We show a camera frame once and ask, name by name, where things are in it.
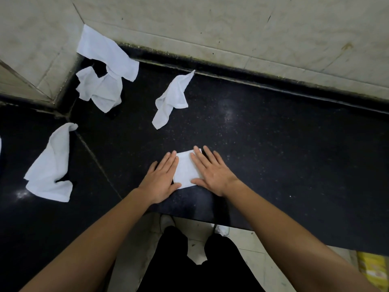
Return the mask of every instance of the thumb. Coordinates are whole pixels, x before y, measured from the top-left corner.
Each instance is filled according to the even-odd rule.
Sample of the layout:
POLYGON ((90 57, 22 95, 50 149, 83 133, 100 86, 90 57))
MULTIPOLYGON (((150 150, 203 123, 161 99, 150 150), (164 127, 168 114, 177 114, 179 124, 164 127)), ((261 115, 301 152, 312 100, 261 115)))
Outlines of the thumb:
POLYGON ((181 183, 179 182, 173 183, 171 186, 169 186, 169 190, 168 190, 169 195, 171 195, 175 190, 177 190, 180 187, 181 187, 181 183))
POLYGON ((210 190, 204 179, 194 178, 191 180, 191 183, 198 185, 198 186, 202 186, 203 188, 206 188, 207 190, 210 190))

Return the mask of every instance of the finger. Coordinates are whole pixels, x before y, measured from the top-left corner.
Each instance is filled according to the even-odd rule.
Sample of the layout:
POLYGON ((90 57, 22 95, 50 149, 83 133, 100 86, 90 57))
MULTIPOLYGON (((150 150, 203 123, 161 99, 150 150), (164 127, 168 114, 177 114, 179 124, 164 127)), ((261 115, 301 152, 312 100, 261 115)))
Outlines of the finger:
POLYGON ((181 186, 182 184, 179 182, 173 183, 171 186, 169 186, 168 194, 171 195, 174 191, 179 189, 181 186))
POLYGON ((170 154, 170 157, 168 158, 168 160, 166 161, 166 163, 164 164, 163 168, 162 168, 162 171, 163 172, 168 172, 170 167, 172 166, 174 160, 175 160, 175 156, 176 156, 177 152, 176 151, 172 151, 172 153, 170 154))
POLYGON ((203 149, 204 149, 205 153, 207 154, 208 159, 210 160, 210 162, 212 164, 214 164, 214 165, 218 165, 219 163, 217 162, 215 156, 211 153, 209 148, 207 146, 203 146, 203 149))
POLYGON ((197 169, 200 171, 201 174, 204 175, 204 171, 205 171, 206 168, 203 165, 203 163, 200 162, 200 160, 197 158, 197 156, 194 153, 191 152, 190 156, 191 156, 192 161, 196 165, 197 169))
POLYGON ((155 170, 155 166, 157 166, 158 164, 158 161, 154 161, 151 165, 150 165, 150 168, 149 170, 147 171, 147 174, 151 173, 151 172, 154 172, 155 170))
POLYGON ((172 166, 169 168, 168 174, 171 174, 172 176, 174 176, 179 161, 180 161, 180 158, 176 156, 174 161, 173 161, 172 166))
POLYGON ((219 155, 219 153, 217 151, 214 151, 214 155, 215 155, 215 158, 219 162, 220 165, 226 166, 226 164, 224 163, 223 159, 221 158, 221 156, 219 155))
POLYGON ((209 165, 211 165, 208 159, 202 154, 202 152, 200 152, 197 146, 194 146, 193 149, 196 153, 196 157, 203 163, 206 168, 208 168, 209 165))
POLYGON ((204 179, 194 178, 191 180, 191 183, 193 183, 194 185, 202 186, 203 188, 206 188, 207 190, 210 190, 204 179))
POLYGON ((168 158, 170 157, 170 152, 167 152, 165 154, 165 156, 163 157, 163 159, 161 160, 161 162, 159 163, 158 167, 156 170, 161 170, 163 168, 163 166, 165 165, 166 161, 168 160, 168 158))

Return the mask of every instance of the left hand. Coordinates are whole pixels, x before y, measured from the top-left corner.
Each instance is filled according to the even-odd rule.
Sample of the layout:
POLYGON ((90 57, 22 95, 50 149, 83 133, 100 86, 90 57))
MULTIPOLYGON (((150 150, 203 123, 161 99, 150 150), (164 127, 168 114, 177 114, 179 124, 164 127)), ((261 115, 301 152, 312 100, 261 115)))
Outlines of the left hand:
POLYGON ((173 183, 173 176, 178 165, 177 152, 167 152, 157 166, 153 162, 138 189, 150 198, 151 204, 160 203, 177 190, 181 183, 173 183))

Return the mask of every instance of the forearm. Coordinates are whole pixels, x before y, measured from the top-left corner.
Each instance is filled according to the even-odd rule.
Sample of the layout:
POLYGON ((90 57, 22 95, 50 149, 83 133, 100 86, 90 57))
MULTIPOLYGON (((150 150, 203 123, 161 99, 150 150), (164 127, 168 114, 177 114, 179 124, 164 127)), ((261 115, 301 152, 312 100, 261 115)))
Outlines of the forearm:
POLYGON ((133 190, 37 274, 21 291, 93 291, 112 265, 129 230, 150 205, 133 190))
POLYGON ((298 291, 375 291, 355 268, 241 181, 227 188, 226 197, 298 291))

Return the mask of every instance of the black granite countertop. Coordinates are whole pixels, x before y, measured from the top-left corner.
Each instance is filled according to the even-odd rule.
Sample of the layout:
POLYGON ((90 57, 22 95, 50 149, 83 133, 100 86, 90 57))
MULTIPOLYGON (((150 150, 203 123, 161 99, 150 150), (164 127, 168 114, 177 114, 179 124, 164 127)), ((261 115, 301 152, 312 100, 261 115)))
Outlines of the black granite countertop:
MULTIPOLYGON (((194 145, 216 149, 242 181, 325 244, 389 254, 388 115, 195 74, 185 91, 189 108, 174 109, 156 130, 155 99, 183 73, 141 63, 109 113, 75 102, 68 203, 32 195, 23 179, 66 119, 0 107, 3 291, 20 289, 138 186, 153 161, 194 145)), ((250 229, 230 203, 198 186, 150 211, 250 229)))

